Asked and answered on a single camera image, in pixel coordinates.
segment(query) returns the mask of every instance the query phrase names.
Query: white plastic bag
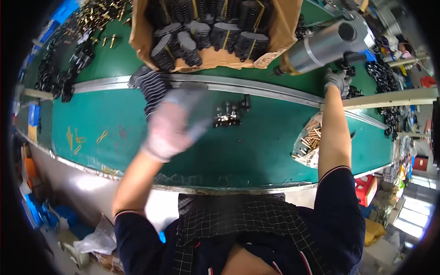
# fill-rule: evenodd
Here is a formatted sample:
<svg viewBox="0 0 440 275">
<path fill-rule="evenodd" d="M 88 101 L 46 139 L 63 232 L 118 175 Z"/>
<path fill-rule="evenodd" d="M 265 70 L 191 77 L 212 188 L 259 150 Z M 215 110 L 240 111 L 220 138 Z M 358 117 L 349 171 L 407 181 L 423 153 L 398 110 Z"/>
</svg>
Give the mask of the white plastic bag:
<svg viewBox="0 0 440 275">
<path fill-rule="evenodd" d="M 319 142 L 323 112 L 317 112 L 298 135 L 293 145 L 292 157 L 310 168 L 318 168 Z"/>
<path fill-rule="evenodd" d="M 102 215 L 95 232 L 85 236 L 81 241 L 73 242 L 73 246 L 80 253 L 98 252 L 111 255 L 116 249 L 113 235 L 113 225 Z"/>
</svg>

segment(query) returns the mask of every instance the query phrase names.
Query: shirt sleeve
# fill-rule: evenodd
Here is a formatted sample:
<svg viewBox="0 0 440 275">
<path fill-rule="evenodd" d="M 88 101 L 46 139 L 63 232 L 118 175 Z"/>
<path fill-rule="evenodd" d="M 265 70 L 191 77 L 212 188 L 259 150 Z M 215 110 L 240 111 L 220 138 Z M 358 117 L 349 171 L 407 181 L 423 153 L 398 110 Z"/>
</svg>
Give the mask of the shirt sleeve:
<svg viewBox="0 0 440 275">
<path fill-rule="evenodd" d="M 360 211 L 350 168 L 338 166 L 322 177 L 313 212 L 319 226 L 328 232 L 344 254 L 344 266 L 357 264 L 363 252 L 365 218 Z"/>
<path fill-rule="evenodd" d="M 162 242 L 153 225 L 140 213 L 133 210 L 116 214 L 114 233 L 117 252 L 126 274 L 144 274 L 159 266 L 160 259 L 154 259 Z"/>
</svg>

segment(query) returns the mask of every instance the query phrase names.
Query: gloved hand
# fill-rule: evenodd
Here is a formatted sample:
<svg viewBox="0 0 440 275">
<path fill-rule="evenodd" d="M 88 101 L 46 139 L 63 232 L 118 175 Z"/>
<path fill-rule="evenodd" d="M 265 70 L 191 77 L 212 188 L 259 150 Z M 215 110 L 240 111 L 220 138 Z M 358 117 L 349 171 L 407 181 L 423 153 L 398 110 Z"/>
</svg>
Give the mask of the gloved hand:
<svg viewBox="0 0 440 275">
<path fill-rule="evenodd" d="M 206 117 L 187 129 L 191 111 L 207 93 L 202 89 L 170 90 L 152 114 L 141 150 L 157 161 L 169 162 L 194 144 L 212 123 L 212 118 Z"/>
<path fill-rule="evenodd" d="M 325 92 L 327 92 L 329 85 L 335 85 L 339 89 L 341 96 L 348 95 L 352 78 L 347 76 L 347 71 L 342 70 L 339 73 L 334 73 L 331 68 L 327 68 L 325 79 Z"/>
</svg>

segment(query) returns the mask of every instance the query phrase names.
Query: red and white trim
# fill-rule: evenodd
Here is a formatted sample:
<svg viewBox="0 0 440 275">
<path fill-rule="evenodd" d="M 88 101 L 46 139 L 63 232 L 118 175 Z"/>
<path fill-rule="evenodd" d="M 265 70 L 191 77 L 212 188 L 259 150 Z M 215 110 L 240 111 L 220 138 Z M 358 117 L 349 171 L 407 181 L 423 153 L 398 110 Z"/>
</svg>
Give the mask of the red and white trim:
<svg viewBox="0 0 440 275">
<path fill-rule="evenodd" d="M 308 264 L 308 260 L 305 257 L 304 252 L 300 251 L 300 255 L 301 255 L 301 258 L 304 261 L 304 264 L 305 264 L 305 267 L 307 269 L 308 275 L 312 275 L 312 269 L 310 268 L 310 265 Z"/>
<path fill-rule="evenodd" d="M 145 218 L 145 214 L 141 213 L 139 211 L 136 210 L 124 210 L 124 211 L 120 211 L 118 214 L 116 214 L 113 218 L 113 222 L 116 223 L 116 218 L 118 218 L 120 215 L 125 214 L 125 213 L 134 213 L 134 214 L 138 214 L 139 216 L 142 216 Z"/>
<path fill-rule="evenodd" d="M 272 262 L 272 265 L 274 266 L 275 270 L 282 275 L 281 269 L 279 269 L 278 265 L 276 264 L 276 262 Z"/>
<path fill-rule="evenodd" d="M 334 171 L 336 171 L 336 170 L 339 170 L 339 169 L 348 169 L 348 170 L 350 170 L 350 172 L 352 171 L 348 166 L 338 166 L 338 167 L 335 167 L 335 168 L 333 168 L 333 169 L 331 169 L 330 171 L 328 171 L 327 173 L 325 173 L 325 175 L 319 180 L 319 182 L 318 182 L 318 185 L 321 183 L 321 181 L 323 181 L 329 174 L 331 174 L 332 172 L 334 172 Z"/>
</svg>

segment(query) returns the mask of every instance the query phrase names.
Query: forearm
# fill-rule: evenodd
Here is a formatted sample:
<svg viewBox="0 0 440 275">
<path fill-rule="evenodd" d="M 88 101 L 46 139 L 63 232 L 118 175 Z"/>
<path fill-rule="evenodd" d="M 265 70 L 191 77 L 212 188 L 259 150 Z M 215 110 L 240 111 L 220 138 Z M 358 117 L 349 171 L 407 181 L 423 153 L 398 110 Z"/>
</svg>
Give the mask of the forearm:
<svg viewBox="0 0 440 275">
<path fill-rule="evenodd" d="M 163 163 L 140 151 L 127 167 L 113 199 L 112 214 L 122 210 L 143 211 L 154 177 Z"/>
<path fill-rule="evenodd" d="M 319 179 L 332 168 L 351 168 L 352 144 L 339 89 L 330 85 L 325 98 L 321 142 L 319 144 Z"/>
</svg>

